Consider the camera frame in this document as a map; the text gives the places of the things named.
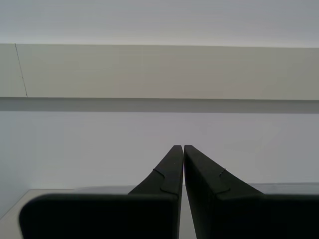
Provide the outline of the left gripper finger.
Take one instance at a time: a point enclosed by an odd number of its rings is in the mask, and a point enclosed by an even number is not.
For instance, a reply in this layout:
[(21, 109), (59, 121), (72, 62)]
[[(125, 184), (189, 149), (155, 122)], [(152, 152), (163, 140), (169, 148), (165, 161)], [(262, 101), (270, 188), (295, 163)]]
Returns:
[(192, 145), (184, 147), (185, 185), (199, 239), (316, 239), (319, 197), (264, 194)]
[(19, 213), (25, 239), (176, 239), (184, 155), (173, 146), (127, 194), (45, 194)]

